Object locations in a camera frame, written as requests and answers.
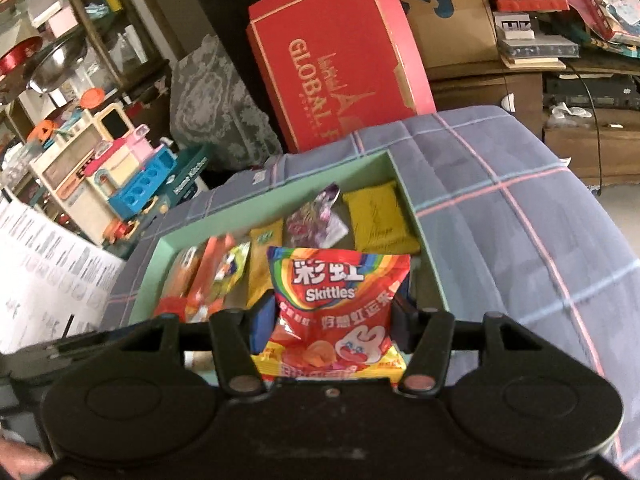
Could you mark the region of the purple QQ gummy bag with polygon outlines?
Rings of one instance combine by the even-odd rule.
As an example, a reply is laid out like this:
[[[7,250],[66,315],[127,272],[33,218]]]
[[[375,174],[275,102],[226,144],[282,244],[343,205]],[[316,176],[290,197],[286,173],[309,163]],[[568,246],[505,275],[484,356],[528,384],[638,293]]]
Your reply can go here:
[[[333,211],[340,195],[340,187],[332,183],[286,218],[288,241],[293,247],[331,248],[347,236],[348,226]]]

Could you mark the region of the white printed instruction sheet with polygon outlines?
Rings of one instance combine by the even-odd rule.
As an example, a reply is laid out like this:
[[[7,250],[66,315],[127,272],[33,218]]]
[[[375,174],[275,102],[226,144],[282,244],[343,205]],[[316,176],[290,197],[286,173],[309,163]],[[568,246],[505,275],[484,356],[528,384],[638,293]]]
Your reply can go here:
[[[19,200],[1,200],[1,352],[92,332],[125,261]]]

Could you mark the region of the grey lace cloth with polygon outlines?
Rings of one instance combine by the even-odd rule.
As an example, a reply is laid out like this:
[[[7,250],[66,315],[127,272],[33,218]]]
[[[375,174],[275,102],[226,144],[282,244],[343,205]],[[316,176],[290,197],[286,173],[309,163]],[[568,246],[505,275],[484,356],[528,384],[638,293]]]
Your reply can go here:
[[[169,129],[184,148],[207,145],[213,165],[238,171],[283,153],[282,145],[224,50],[207,35],[171,76]]]

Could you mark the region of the long orange cracker pack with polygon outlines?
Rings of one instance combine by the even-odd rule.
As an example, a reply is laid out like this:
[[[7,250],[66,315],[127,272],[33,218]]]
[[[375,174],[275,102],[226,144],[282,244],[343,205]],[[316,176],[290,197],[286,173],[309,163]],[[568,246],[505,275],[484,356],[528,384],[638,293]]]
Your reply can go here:
[[[200,267],[202,253],[201,246],[187,247],[178,252],[168,271],[160,294],[162,298],[186,296]]]

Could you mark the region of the mint green cardboard box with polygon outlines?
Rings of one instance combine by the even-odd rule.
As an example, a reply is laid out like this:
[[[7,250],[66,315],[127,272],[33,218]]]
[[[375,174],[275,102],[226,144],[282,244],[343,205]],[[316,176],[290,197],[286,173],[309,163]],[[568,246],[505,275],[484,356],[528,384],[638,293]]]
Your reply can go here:
[[[418,278],[438,291],[404,182],[374,155],[164,235],[129,319],[197,323],[238,310],[267,380],[398,382]]]

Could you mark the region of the orange red translucent packet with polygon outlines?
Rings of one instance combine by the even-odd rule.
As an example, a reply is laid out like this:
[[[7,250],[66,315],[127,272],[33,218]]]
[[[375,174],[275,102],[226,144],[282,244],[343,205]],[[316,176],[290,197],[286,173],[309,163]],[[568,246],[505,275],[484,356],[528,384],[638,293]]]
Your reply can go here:
[[[232,234],[209,237],[204,247],[200,266],[186,296],[186,320],[198,322],[209,315],[214,300],[214,279],[222,257],[234,245]]]

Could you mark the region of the wooden low shelf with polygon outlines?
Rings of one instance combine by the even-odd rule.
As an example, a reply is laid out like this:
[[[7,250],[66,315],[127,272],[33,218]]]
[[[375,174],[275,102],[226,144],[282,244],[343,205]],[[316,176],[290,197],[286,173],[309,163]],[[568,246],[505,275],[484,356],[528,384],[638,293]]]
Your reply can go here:
[[[639,182],[639,61],[600,51],[558,68],[489,61],[429,68],[440,110],[500,105],[587,184]]]

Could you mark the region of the red Skittles bag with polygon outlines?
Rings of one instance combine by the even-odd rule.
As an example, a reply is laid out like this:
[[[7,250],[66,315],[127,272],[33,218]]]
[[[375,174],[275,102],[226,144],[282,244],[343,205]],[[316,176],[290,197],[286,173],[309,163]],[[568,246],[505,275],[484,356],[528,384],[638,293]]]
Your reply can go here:
[[[271,247],[268,262],[278,317],[254,357],[262,376],[399,382],[406,363],[390,336],[392,303],[409,256]]]

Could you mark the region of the red Global gift box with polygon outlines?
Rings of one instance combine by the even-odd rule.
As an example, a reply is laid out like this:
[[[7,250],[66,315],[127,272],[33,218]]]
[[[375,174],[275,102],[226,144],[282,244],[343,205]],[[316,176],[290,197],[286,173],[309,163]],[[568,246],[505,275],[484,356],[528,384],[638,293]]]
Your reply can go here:
[[[260,0],[248,15],[290,152],[436,110],[400,0]]]

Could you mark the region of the small red candy packet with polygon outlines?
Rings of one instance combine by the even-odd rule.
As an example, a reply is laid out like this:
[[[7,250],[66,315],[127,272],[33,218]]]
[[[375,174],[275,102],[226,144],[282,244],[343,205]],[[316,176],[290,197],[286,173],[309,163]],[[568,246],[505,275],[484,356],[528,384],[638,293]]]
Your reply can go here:
[[[175,315],[181,323],[186,322],[186,306],[188,300],[184,297],[164,297],[160,298],[157,306],[155,307],[152,317],[170,314]]]

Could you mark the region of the brown cardboard box bear print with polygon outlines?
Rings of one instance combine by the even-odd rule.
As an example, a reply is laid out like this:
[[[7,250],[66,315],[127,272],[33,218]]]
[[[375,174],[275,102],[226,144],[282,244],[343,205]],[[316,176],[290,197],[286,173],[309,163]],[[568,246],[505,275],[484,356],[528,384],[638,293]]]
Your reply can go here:
[[[433,68],[498,58],[488,0],[400,0],[423,64]]]

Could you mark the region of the golden yellow stick packet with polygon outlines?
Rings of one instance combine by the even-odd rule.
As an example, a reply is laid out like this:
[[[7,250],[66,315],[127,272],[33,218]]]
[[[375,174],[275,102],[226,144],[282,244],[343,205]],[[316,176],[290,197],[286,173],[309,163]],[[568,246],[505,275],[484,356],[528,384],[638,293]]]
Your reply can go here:
[[[250,231],[250,267],[248,268],[247,307],[254,307],[265,292],[272,289],[268,249],[283,243],[283,219]]]

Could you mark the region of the yellow green Mini snack bar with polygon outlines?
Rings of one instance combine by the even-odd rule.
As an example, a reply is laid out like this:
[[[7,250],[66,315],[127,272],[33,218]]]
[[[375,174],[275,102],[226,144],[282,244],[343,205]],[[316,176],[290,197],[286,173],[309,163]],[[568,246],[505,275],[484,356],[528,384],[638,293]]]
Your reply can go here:
[[[239,283],[243,277],[249,253],[250,242],[235,245],[224,252],[220,263],[215,269],[209,294],[210,302],[223,300],[234,289],[234,286]]]

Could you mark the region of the yellow snack bar packet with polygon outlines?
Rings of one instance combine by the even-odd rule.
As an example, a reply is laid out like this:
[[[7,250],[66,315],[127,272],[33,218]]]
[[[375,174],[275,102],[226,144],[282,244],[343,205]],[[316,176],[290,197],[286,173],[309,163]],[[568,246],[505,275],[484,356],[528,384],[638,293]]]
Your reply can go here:
[[[357,252],[417,255],[420,242],[411,233],[397,196],[395,181],[343,195]]]

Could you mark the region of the toy home kitchen set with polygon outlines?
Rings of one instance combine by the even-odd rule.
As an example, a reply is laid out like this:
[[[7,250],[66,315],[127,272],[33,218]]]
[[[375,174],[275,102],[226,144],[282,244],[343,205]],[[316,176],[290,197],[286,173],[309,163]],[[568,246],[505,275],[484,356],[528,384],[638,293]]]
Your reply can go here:
[[[32,130],[43,152],[29,171],[90,242],[131,244],[154,218],[200,190],[212,158],[208,145],[175,151],[168,139],[154,146],[150,134],[122,104],[106,104],[104,91],[91,88],[66,122]]]

